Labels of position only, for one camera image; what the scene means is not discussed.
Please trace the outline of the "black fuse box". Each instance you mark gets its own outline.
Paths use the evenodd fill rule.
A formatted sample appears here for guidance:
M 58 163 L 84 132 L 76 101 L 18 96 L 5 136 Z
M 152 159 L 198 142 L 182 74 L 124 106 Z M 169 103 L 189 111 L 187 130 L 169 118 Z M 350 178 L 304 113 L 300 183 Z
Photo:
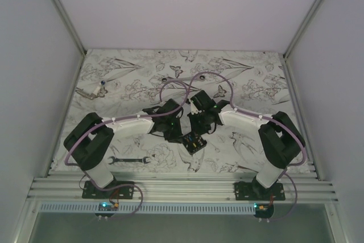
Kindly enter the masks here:
M 189 155 L 194 155 L 207 146 L 207 141 L 195 132 L 182 136 L 179 142 L 184 146 Z

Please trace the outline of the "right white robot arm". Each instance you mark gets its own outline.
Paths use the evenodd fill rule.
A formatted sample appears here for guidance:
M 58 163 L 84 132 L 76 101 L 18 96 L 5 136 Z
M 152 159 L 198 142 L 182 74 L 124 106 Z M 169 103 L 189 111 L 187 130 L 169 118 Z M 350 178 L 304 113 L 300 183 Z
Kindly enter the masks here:
M 191 129 L 197 135 L 208 134 L 214 126 L 233 126 L 243 130 L 246 136 L 254 134 L 260 138 L 260 145 L 266 157 L 262 169 L 251 182 L 255 198 L 265 200 L 272 194 L 272 187 L 302 153 L 302 164 L 306 159 L 305 141 L 292 120 L 285 112 L 272 116 L 235 108 L 232 102 L 215 102 L 205 91 L 189 99 L 191 112 L 188 114 Z

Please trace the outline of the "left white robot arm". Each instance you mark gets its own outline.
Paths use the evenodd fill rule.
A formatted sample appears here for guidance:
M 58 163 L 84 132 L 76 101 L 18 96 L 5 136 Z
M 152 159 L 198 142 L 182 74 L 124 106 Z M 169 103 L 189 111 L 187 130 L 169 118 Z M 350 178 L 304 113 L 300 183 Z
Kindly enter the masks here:
M 96 192 L 105 199 L 117 188 L 114 175 L 104 163 L 104 156 L 115 134 L 122 137 L 149 134 L 154 129 L 167 130 L 172 118 L 178 116 L 183 104 L 170 99 L 163 106 L 149 108 L 131 116 L 102 118 L 97 113 L 87 114 L 69 133 L 63 145 L 67 150 L 64 163 L 77 166 L 90 179 Z

